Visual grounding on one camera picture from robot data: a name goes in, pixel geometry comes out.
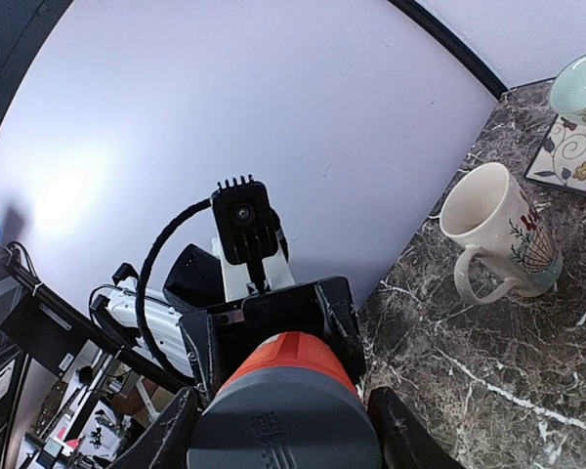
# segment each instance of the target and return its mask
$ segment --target table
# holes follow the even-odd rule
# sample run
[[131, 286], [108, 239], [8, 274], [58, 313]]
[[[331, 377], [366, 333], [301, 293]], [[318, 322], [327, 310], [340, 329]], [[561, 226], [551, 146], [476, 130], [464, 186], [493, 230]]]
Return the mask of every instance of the table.
[[[550, 86], [502, 97], [428, 220], [360, 311], [366, 393], [391, 386], [469, 469], [586, 469], [586, 197], [523, 179], [555, 117]], [[505, 164], [553, 225], [565, 255], [556, 291], [487, 306], [458, 296], [460, 248], [440, 232], [438, 214], [456, 182], [488, 161]], [[472, 278], [481, 295], [496, 281], [478, 263]]]

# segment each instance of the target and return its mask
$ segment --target mug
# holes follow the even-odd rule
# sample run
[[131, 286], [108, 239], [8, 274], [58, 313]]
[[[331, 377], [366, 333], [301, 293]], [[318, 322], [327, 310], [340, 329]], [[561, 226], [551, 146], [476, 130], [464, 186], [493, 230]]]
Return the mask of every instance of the mug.
[[549, 106], [566, 120], [586, 125], [586, 56], [567, 65], [554, 80]]
[[[460, 296], [474, 305], [497, 301], [512, 289], [521, 296], [541, 295], [563, 268], [547, 225], [501, 163], [486, 163], [456, 185], [442, 206], [440, 229], [465, 249], [456, 262], [454, 281]], [[503, 280], [483, 298], [469, 281], [474, 258]]]

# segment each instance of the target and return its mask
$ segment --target floral tile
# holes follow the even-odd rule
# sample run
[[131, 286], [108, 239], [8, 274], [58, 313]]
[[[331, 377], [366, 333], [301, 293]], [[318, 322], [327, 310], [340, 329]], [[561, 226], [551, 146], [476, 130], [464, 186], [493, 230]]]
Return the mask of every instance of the floral tile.
[[586, 126], [558, 116], [527, 167], [525, 178], [586, 194]]

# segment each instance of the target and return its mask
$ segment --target orange and gray object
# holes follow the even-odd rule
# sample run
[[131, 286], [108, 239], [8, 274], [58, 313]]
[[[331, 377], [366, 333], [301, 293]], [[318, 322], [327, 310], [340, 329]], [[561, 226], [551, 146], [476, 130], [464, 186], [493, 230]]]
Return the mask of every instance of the orange and gray object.
[[265, 341], [197, 421], [190, 469], [379, 469], [356, 387], [330, 348], [303, 332]]

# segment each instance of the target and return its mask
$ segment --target light green bowl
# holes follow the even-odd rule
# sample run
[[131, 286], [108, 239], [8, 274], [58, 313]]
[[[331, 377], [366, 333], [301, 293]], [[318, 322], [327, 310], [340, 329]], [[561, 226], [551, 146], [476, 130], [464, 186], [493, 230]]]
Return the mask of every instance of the light green bowl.
[[586, 56], [560, 72], [549, 93], [549, 105], [565, 119], [586, 125]]

